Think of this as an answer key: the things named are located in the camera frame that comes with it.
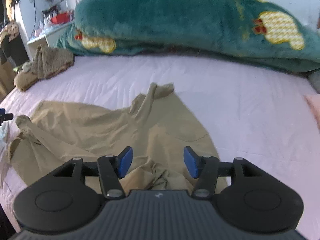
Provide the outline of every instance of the white table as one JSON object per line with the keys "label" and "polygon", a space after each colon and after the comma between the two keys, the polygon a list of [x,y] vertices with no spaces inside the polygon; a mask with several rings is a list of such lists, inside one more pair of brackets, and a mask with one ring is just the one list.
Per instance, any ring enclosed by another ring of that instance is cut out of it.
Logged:
{"label": "white table", "polygon": [[73,22],[68,22],[66,24],[59,25],[52,31],[49,31],[48,33],[42,34],[39,37],[28,41],[27,46],[30,49],[31,55],[33,56],[36,53],[37,47],[40,45],[54,47],[58,41],[58,38],[72,23]]}

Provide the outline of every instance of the ribbed gray panel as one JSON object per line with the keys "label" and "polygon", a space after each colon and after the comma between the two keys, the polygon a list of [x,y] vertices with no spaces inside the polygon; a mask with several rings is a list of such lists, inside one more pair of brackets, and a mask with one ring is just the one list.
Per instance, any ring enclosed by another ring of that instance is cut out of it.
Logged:
{"label": "ribbed gray panel", "polygon": [[304,240],[296,231],[273,236],[249,234],[228,225],[207,201],[185,191],[133,191],[110,201],[77,231],[42,236],[24,231],[16,240]]}

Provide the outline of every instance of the bed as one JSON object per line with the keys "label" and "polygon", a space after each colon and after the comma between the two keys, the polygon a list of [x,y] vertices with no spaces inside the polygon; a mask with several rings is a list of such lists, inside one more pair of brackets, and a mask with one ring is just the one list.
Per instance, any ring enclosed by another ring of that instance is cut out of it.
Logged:
{"label": "bed", "polygon": [[[222,161],[242,156],[296,190],[304,201],[297,230],[320,236],[318,178],[320,134],[304,95],[316,92],[305,78],[190,56],[76,57],[64,73],[26,92],[14,89],[0,104],[15,116],[30,115],[42,100],[129,106],[151,82],[173,82],[185,105],[208,130]],[[10,122],[10,138],[17,135]],[[16,230],[14,198],[26,185],[1,150],[0,203]]]}

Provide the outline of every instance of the mattress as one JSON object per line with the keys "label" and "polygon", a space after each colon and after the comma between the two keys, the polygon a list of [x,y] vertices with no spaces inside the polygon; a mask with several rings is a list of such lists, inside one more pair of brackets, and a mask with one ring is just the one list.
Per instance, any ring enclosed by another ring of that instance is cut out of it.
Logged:
{"label": "mattress", "polygon": [[[75,66],[27,92],[13,90],[0,104],[30,115],[41,100],[129,106],[151,82],[173,82],[185,105],[208,130],[220,159],[241,156],[296,190],[304,201],[297,227],[320,236],[320,134],[303,96],[315,94],[305,78],[205,57],[77,57]],[[10,122],[10,140],[18,133]],[[18,230],[12,204],[26,187],[1,154],[0,203]]]}

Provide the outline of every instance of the red basket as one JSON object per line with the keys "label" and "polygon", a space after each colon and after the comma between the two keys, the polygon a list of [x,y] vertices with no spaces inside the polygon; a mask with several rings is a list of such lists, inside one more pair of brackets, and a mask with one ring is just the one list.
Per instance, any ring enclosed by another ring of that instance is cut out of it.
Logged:
{"label": "red basket", "polygon": [[56,17],[52,17],[51,21],[53,24],[68,23],[70,22],[70,14],[69,13],[58,14]]}

